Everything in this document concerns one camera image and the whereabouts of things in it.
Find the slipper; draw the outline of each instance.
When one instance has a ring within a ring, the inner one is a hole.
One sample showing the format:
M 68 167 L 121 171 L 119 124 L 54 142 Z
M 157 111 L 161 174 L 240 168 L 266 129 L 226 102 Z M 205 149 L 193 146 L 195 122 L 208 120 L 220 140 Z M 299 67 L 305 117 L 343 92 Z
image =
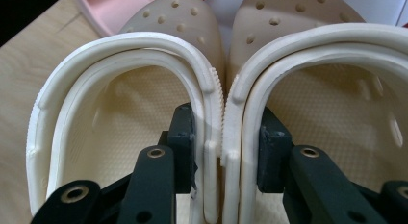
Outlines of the slipper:
M 408 35 L 389 26 L 325 25 L 362 21 L 339 0 L 243 1 L 227 72 L 227 86 L 234 83 L 223 126 L 223 223 L 288 222 L 281 196 L 257 192 L 265 106 L 295 144 L 322 148 L 351 181 L 378 190 L 407 178 Z
M 116 35 L 125 23 L 153 0 L 76 0 L 77 5 L 101 37 Z
M 193 27 L 202 34 L 189 35 L 191 21 L 178 12 L 185 9 L 199 12 Z M 214 66 L 222 66 L 222 56 L 207 59 L 204 55 L 219 42 L 216 19 L 201 0 L 157 0 L 131 21 L 146 31 L 150 23 L 146 12 L 156 23 L 166 15 L 160 31 L 153 26 L 153 32 L 106 37 L 84 45 L 60 63 L 39 93 L 27 139 L 32 213 L 68 182 L 88 179 L 105 187 L 132 172 L 139 151 L 156 144 L 161 131 L 168 129 L 173 110 L 190 101 L 197 189 L 191 190 L 187 201 L 178 199 L 178 221 L 202 223 L 204 213 L 207 222 L 217 221 L 217 206 L 204 212 L 204 203 L 217 201 L 219 194 L 215 168 L 223 97 L 217 75 L 223 75 L 223 68 L 217 72 Z M 173 30 L 179 24 L 168 23 L 176 19 L 185 26 L 178 34 Z M 206 37 L 207 30 L 211 37 Z M 204 174 L 214 180 L 205 184 Z

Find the wooden table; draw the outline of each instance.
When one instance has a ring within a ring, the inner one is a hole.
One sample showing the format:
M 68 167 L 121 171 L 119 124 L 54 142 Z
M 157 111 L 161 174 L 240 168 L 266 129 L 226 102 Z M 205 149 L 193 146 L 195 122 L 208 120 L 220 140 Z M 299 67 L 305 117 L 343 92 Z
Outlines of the wooden table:
M 0 49 L 0 223 L 29 223 L 25 147 L 37 94 L 73 50 L 98 39 L 73 0 L 60 0 Z

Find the pink object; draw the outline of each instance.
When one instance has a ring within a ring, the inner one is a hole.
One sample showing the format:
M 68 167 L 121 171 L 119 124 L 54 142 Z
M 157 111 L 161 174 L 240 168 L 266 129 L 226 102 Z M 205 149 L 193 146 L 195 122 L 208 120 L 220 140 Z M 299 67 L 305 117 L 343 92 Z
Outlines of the pink object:
M 101 37 L 117 34 L 126 22 L 153 0 L 76 0 L 82 14 Z

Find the metal ring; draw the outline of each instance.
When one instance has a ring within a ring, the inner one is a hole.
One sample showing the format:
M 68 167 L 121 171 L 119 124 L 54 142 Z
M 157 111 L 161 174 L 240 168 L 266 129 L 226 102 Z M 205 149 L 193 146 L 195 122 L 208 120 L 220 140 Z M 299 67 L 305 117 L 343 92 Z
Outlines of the metal ring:
M 302 148 L 300 150 L 300 152 L 309 158 L 317 158 L 318 156 L 320 156 L 320 153 L 317 150 L 314 150 L 312 148 Z
M 152 149 L 147 152 L 147 156 L 152 159 L 157 159 L 165 154 L 163 149 Z
M 405 199 L 408 199 L 408 187 L 407 186 L 399 187 L 398 192 L 402 197 L 404 197 Z
M 61 195 L 61 201 L 63 203 L 75 203 L 87 196 L 89 189 L 84 185 L 76 185 L 67 189 L 63 195 Z

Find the dark background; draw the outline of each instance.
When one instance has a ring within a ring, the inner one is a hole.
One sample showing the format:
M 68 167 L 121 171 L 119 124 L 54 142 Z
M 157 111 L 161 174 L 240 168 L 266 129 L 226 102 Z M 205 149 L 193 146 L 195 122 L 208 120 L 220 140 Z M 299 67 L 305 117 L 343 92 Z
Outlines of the dark background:
M 0 46 L 58 0 L 0 0 Z

